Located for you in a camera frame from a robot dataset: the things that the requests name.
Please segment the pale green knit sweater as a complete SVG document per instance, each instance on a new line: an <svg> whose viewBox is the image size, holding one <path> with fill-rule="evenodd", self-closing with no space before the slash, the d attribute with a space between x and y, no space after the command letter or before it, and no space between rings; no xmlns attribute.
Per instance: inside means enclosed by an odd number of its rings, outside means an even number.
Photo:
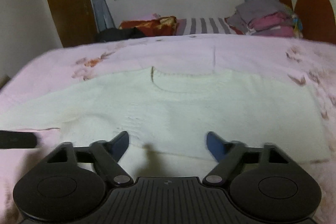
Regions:
<svg viewBox="0 0 336 224"><path fill-rule="evenodd" d="M274 143L298 162L330 157L311 88L229 69L100 76L11 108L1 115L1 128L58 128L76 145L127 131L132 145L200 159L209 158L205 135L213 131L252 147Z"/></svg>

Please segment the pile of folded clothes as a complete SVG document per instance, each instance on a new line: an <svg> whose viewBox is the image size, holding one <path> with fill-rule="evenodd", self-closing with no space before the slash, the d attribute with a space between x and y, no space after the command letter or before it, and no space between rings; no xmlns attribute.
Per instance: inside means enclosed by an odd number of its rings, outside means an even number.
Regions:
<svg viewBox="0 0 336 224"><path fill-rule="evenodd" d="M292 8L278 0L251 0L236 6L225 18L237 34L302 38L302 23Z"/></svg>

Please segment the pink floral bed sheet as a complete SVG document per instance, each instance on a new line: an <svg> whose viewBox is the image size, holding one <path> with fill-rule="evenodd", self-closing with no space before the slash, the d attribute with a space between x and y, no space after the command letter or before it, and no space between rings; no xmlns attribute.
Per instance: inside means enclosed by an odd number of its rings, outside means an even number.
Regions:
<svg viewBox="0 0 336 224"><path fill-rule="evenodd" d="M335 46L300 39L189 35L52 50L30 61L5 86L1 111L97 76L147 67L193 75L229 68L296 87L312 85L335 151Z"/></svg>

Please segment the black cloth on bed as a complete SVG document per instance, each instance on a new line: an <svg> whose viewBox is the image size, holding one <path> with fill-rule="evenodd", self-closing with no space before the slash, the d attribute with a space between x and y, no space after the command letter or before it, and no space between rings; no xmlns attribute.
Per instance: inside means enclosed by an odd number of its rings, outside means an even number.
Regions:
<svg viewBox="0 0 336 224"><path fill-rule="evenodd" d="M146 35L138 28L108 28L97 34L95 42L117 42L128 39L145 38Z"/></svg>

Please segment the striped purple white pillow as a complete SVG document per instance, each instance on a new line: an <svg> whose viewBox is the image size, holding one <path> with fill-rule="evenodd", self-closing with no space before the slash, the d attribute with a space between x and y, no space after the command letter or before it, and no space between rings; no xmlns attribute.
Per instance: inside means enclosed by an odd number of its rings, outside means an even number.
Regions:
<svg viewBox="0 0 336 224"><path fill-rule="evenodd" d="M189 18L178 19L177 36L196 34L233 34L241 35L242 32L231 27L225 18Z"/></svg>

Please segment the red orange patterned cloth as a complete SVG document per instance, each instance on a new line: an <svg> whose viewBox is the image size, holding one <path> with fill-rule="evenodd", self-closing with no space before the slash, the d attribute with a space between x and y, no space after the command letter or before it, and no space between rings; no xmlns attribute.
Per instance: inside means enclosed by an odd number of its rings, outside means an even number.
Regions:
<svg viewBox="0 0 336 224"><path fill-rule="evenodd" d="M151 20L125 20L118 28L120 30L137 28L148 37L174 36L178 25L175 16L166 16Z"/></svg>

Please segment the red white headboard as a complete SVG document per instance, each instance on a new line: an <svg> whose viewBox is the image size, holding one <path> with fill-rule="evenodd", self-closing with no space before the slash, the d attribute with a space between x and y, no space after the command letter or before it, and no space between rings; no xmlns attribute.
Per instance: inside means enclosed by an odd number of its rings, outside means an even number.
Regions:
<svg viewBox="0 0 336 224"><path fill-rule="evenodd" d="M301 20L303 38L335 45L335 0L279 0Z"/></svg>

